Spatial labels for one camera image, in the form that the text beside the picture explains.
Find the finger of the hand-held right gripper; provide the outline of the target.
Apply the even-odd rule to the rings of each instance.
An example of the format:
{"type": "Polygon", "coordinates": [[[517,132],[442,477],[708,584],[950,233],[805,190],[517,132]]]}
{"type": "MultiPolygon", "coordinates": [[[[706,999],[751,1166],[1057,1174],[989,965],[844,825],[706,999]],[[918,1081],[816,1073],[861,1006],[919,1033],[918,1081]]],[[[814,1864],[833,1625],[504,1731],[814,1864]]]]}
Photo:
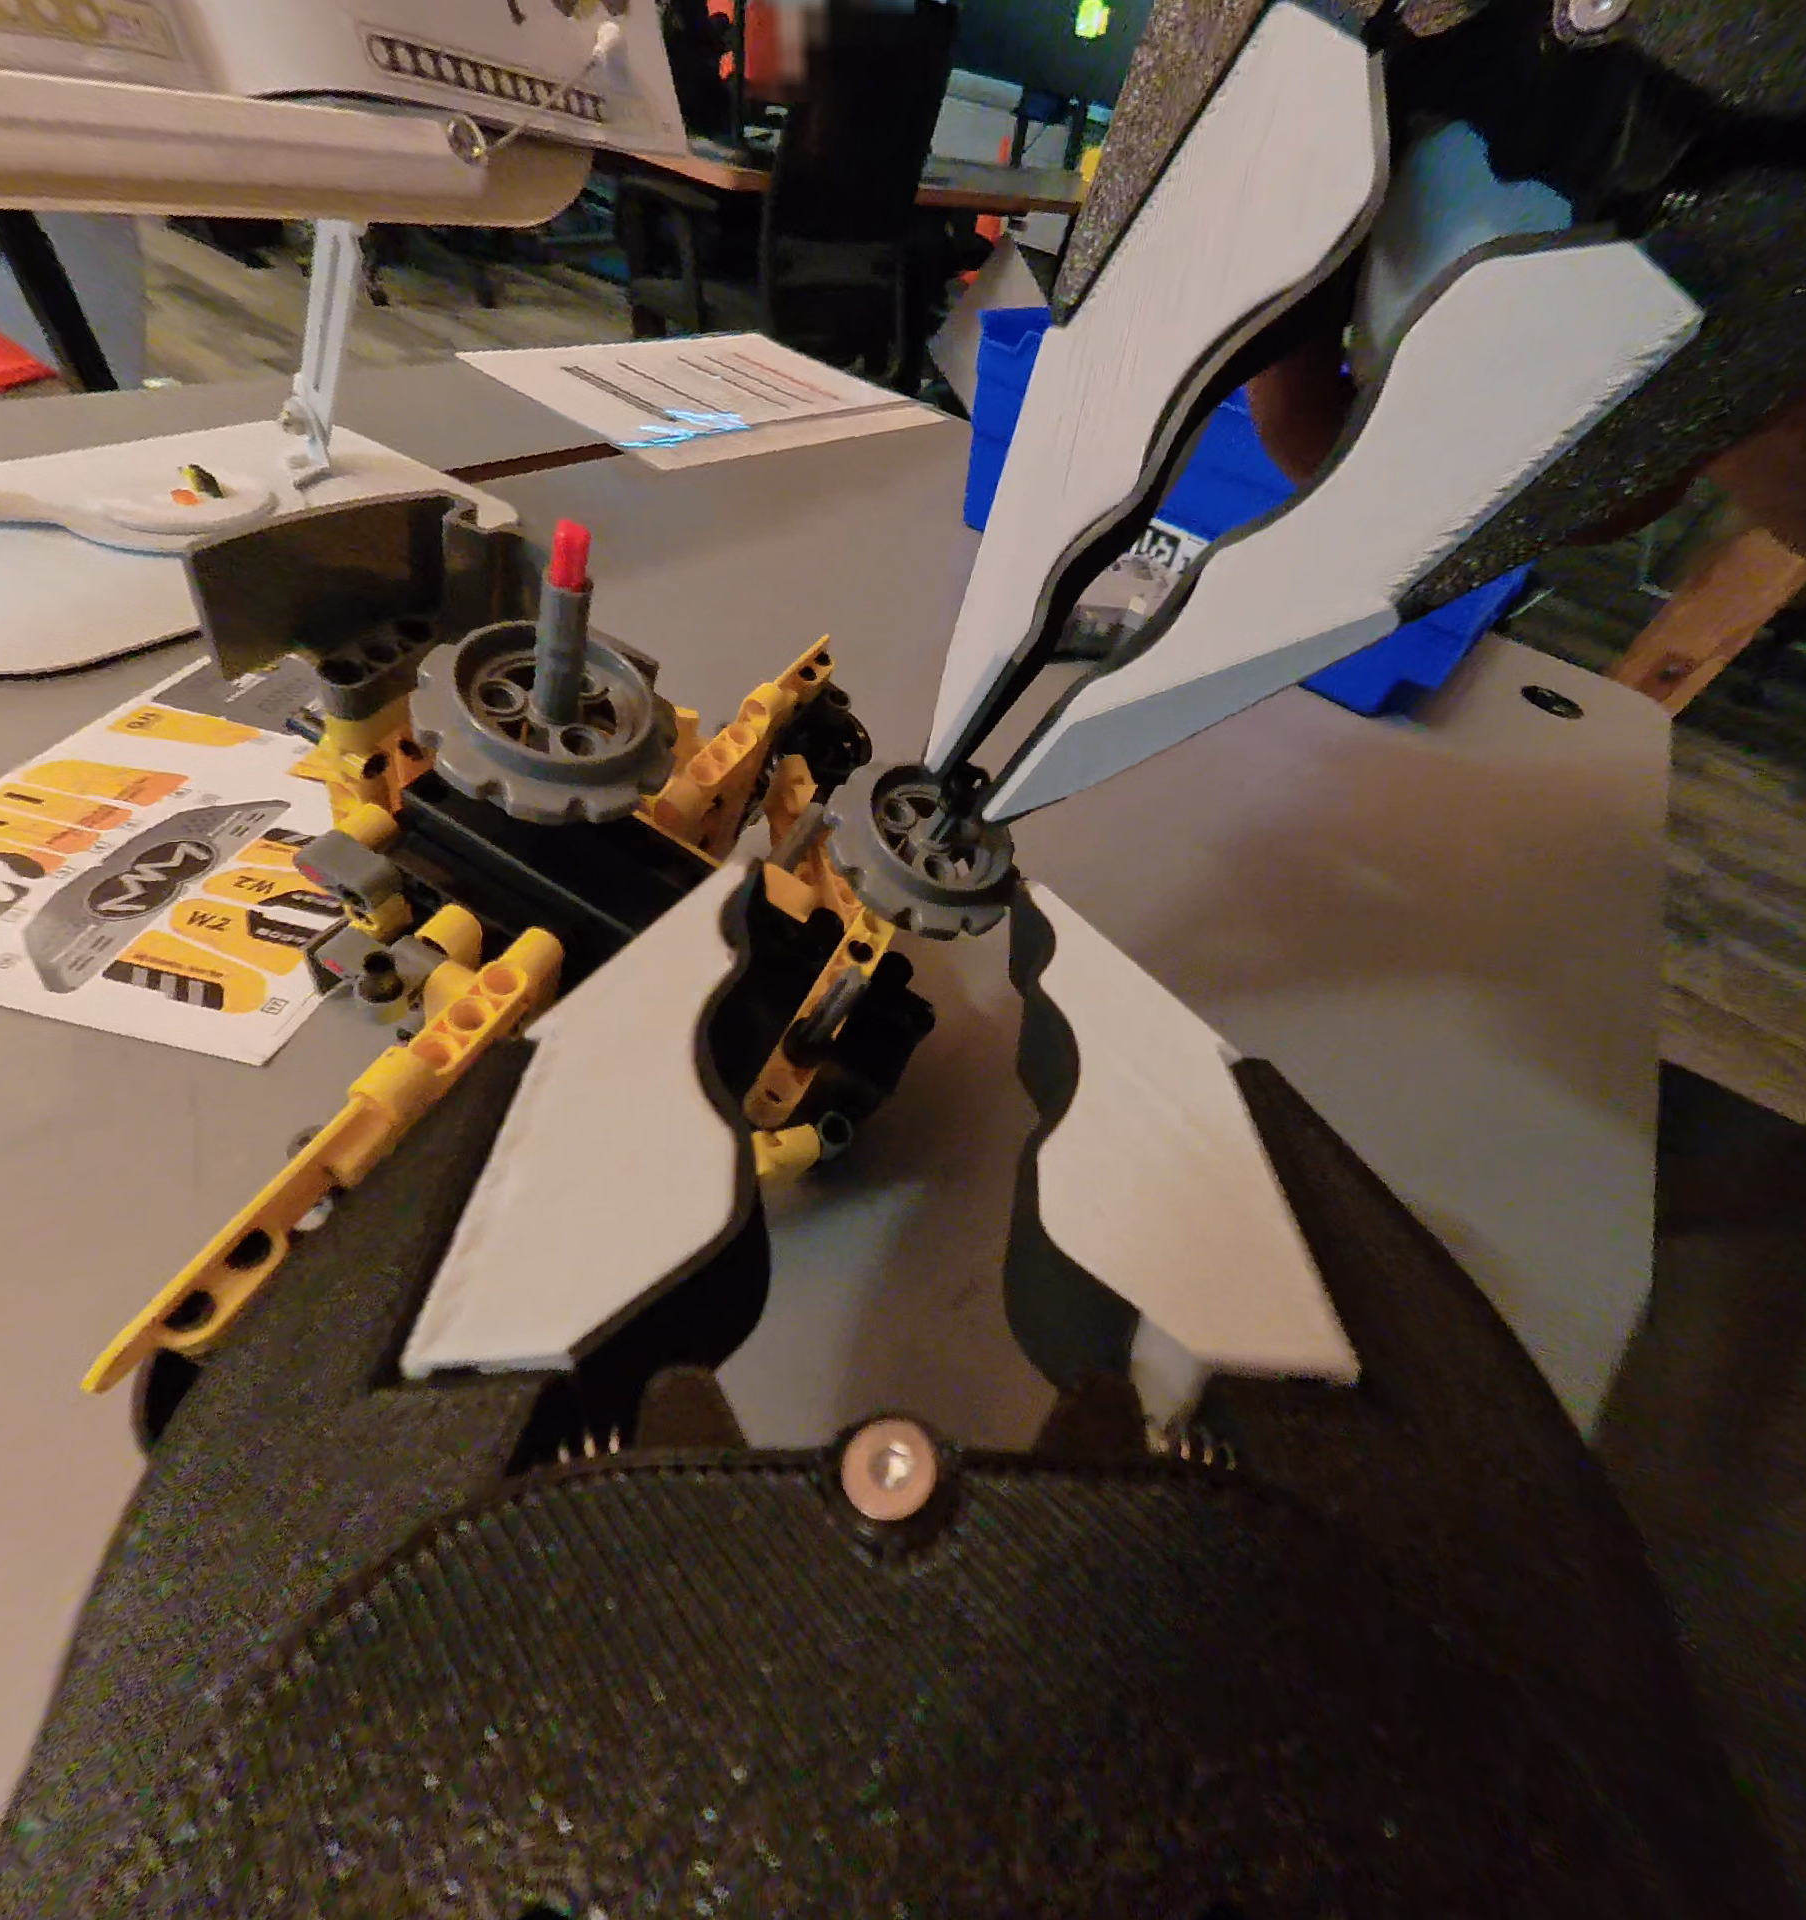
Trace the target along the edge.
{"type": "Polygon", "coordinates": [[[1227,357],[1314,290],[1389,179],[1382,63],[1271,3],[1069,318],[1042,335],[944,658],[926,766],[974,755],[1062,607],[1068,564],[1165,481],[1227,357]]]}
{"type": "Polygon", "coordinates": [[[1390,632],[1408,592],[1702,321],[1634,241],[1530,235],[1464,257],[1327,475],[1216,542],[1154,639],[1036,724],[983,818],[1057,805],[1390,632]]]}

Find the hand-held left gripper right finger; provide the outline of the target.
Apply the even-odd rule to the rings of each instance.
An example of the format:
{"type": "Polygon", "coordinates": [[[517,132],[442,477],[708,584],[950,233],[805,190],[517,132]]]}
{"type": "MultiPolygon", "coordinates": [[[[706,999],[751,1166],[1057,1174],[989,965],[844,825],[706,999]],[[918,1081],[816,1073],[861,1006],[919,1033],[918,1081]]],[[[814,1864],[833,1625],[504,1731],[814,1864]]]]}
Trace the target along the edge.
{"type": "Polygon", "coordinates": [[[1357,1383],[1245,1057],[1045,884],[1016,892],[1011,983],[1035,1129],[1004,1293],[1035,1368],[1128,1379],[1159,1427],[1216,1376],[1357,1383]]]}

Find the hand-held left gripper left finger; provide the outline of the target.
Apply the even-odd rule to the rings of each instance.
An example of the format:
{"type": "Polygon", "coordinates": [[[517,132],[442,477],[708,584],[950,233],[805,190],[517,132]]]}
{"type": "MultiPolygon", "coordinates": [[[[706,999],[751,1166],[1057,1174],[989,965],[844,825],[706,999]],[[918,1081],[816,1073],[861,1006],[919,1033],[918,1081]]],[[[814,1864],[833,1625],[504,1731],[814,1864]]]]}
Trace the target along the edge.
{"type": "Polygon", "coordinates": [[[743,1229],[758,1178],[713,1030],[762,871],[731,856],[534,1024],[401,1379],[554,1373],[743,1229]]]}

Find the yellow black toy vehicle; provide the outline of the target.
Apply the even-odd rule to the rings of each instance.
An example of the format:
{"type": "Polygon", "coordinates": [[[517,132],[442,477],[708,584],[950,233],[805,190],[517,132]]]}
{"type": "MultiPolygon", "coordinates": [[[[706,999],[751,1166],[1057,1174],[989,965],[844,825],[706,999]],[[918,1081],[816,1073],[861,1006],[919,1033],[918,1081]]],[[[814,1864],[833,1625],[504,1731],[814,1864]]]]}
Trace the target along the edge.
{"type": "Polygon", "coordinates": [[[298,512],[186,559],[199,627],[236,681],[315,678],[311,750],[332,825],[292,858],[342,925],[309,970],[394,1022],[339,1113],[101,1356],[83,1389],[184,1371],[290,1261],[312,1212],[385,1164],[479,1058],[608,974],[770,834],[735,999],[731,1086],[758,1175],[814,1164],[897,1090],[935,1013],[821,808],[870,773],[829,636],[708,727],[656,660],[593,621],[590,531],[547,548],[447,493],[298,512]]]}

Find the person's right hand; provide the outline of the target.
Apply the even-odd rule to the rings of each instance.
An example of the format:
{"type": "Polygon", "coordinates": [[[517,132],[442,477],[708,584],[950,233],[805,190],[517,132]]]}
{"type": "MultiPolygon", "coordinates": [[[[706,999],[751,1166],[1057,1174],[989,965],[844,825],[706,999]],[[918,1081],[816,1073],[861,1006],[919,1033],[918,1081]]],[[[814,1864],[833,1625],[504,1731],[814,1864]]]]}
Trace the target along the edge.
{"type": "Polygon", "coordinates": [[[1245,390],[1266,453],[1300,488],[1330,462],[1357,403],[1342,328],[1310,336],[1245,390]]]}

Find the blue plastic bin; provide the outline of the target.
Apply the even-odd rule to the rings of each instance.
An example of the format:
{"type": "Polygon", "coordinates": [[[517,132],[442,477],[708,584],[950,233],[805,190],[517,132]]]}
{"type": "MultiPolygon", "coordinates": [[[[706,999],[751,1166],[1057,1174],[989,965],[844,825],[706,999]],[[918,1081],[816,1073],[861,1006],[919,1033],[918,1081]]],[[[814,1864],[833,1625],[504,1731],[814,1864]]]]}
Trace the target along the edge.
{"type": "MultiPolygon", "coordinates": [[[[1035,372],[1047,308],[995,308],[980,316],[970,412],[970,455],[964,524],[977,532],[986,517],[1010,458],[1011,434],[1035,372]]],[[[1266,453],[1247,394],[1229,393],[1145,531],[1125,548],[1183,574],[1224,534],[1269,516],[1292,483],[1266,453]]],[[[1483,589],[1449,601],[1398,626],[1368,649],[1306,681],[1320,697],[1362,716],[1402,714],[1440,689],[1467,653],[1516,607],[1528,583],[1519,565],[1483,589]]]]}

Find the dark computer monitor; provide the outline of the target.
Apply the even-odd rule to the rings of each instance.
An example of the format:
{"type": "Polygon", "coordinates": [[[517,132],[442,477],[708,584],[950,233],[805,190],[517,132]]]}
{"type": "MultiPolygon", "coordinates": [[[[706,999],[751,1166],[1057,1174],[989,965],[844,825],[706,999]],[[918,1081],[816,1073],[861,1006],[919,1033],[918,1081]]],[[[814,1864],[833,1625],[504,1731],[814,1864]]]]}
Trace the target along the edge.
{"type": "Polygon", "coordinates": [[[1111,107],[1151,1],[961,1],[956,66],[1111,107]]]}

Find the brown wooden beam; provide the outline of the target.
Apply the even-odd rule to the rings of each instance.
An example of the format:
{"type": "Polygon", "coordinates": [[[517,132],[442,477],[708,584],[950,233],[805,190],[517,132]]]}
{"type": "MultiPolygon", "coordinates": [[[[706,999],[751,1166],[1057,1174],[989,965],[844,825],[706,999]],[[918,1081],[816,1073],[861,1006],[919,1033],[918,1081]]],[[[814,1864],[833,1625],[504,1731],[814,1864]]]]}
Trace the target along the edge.
{"type": "Polygon", "coordinates": [[[1801,554],[1761,527],[1740,527],[1704,554],[1606,678],[1678,714],[1805,589],[1801,554]]]}

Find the black office chair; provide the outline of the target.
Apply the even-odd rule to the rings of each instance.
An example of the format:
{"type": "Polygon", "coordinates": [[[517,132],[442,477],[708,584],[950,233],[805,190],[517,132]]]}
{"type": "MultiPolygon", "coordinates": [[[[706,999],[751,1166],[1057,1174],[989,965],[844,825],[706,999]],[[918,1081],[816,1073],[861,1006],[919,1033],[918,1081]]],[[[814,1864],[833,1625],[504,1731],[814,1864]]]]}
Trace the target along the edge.
{"type": "Polygon", "coordinates": [[[790,13],[801,56],[764,204],[764,331],[914,394],[928,298],[918,192],[956,56],[953,3],[790,13]]]}

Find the grey battery block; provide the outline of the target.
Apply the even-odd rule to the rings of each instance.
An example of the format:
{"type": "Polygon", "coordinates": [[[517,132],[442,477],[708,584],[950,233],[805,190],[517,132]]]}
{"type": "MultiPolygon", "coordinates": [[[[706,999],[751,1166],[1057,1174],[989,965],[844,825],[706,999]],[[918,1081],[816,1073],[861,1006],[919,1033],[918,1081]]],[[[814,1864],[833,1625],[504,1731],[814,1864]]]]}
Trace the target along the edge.
{"type": "Polygon", "coordinates": [[[1060,660],[1107,660],[1141,631],[1183,580],[1172,568],[1147,555],[1124,555],[1084,590],[1064,626],[1060,660]]]}

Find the printed white paper sheet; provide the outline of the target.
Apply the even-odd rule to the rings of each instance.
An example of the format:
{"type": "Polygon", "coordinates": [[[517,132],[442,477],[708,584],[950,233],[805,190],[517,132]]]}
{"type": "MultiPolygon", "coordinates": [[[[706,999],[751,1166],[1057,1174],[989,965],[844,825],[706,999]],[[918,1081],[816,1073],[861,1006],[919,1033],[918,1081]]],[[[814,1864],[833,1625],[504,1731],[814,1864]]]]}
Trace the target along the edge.
{"type": "Polygon", "coordinates": [[[464,352],[460,359],[656,470],[952,423],[759,332],[464,352]]]}

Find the yellow sticker sheet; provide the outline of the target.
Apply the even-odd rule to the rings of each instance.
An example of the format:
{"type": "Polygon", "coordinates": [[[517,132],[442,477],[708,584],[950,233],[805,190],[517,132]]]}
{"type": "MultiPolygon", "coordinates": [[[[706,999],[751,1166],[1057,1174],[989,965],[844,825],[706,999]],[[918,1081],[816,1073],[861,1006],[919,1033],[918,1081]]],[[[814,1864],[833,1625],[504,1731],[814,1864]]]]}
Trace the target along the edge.
{"type": "Polygon", "coordinates": [[[0,1006],[264,1064],[315,1009],[342,903],[298,861],[332,828],[303,660],[195,663],[0,778],[0,1006]]]}

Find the white book stand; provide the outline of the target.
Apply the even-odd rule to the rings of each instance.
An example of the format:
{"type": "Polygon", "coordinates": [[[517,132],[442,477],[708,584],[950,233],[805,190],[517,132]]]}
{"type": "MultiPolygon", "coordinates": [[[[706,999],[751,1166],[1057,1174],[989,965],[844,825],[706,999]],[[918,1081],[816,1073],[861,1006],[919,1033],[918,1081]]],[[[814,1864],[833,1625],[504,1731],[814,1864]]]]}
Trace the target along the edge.
{"type": "Polygon", "coordinates": [[[590,147],[486,132],[467,114],[334,107],[0,68],[0,209],[309,217],[315,273],[273,423],[0,462],[0,678],[148,651],[199,624],[188,559],[219,541],[330,531],[420,502],[424,527],[486,495],[338,427],[380,221],[535,227],[590,147]]]}

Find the building instruction booklet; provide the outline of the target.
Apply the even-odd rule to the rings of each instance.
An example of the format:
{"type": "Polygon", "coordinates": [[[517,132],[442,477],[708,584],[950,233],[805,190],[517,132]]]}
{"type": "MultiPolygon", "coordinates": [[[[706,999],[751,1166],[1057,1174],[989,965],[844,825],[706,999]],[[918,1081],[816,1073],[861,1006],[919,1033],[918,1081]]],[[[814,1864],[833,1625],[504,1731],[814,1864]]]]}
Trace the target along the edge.
{"type": "Polygon", "coordinates": [[[682,155],[653,1],[181,3],[212,82],[250,98],[380,102],[635,155],[682,155]]]}

